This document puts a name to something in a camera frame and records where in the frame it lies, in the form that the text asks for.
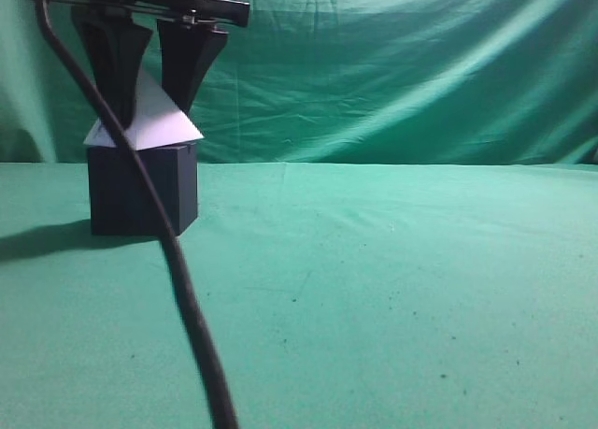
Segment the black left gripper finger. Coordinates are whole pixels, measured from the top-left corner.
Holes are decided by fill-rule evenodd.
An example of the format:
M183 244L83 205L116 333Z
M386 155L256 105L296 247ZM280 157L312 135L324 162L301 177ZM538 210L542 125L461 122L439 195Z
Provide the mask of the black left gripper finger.
M162 55L162 88L185 114L229 34L212 24L157 21Z

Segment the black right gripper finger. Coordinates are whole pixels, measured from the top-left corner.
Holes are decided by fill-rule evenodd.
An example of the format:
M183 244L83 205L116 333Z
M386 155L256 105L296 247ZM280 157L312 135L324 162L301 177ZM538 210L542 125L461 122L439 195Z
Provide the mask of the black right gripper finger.
M71 20L93 71L95 85L121 126L130 127L136 110L141 60L152 31L119 7L71 8Z

